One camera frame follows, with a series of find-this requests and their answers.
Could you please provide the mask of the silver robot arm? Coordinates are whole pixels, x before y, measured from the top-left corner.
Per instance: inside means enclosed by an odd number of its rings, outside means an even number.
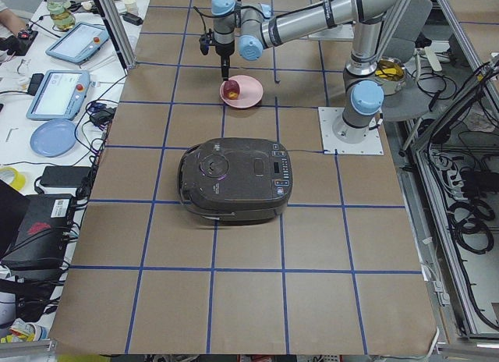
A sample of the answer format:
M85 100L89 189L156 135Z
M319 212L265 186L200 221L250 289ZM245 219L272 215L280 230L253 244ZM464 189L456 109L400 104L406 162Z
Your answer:
M220 59L221 78L227 81L231 57L258 60L264 50L302 38L315 41L349 41L350 56L345 64L346 81L371 77L392 35L384 29L384 17L398 11L405 0L318 0L287 12L275 12L272 5L243 0L211 0L211 11L201 13L212 28L200 35L200 51L213 48Z

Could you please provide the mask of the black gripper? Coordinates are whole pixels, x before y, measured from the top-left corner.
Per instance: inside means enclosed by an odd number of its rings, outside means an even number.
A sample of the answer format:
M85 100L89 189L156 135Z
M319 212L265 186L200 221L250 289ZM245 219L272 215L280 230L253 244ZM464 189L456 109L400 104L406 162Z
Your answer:
M234 54L234 44L217 44L216 53L221 59L221 77L224 81L228 81L230 57Z

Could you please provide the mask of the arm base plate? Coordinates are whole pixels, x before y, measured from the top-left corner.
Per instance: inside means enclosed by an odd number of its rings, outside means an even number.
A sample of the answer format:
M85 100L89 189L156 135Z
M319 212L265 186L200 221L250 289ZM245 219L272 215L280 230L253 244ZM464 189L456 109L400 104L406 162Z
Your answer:
M351 42L354 38L353 25L344 23L339 26L318 31L309 34L308 38L315 41L347 41Z
M367 127L348 126L343 108L319 107L319 124L325 154L383 155L379 125L373 116Z

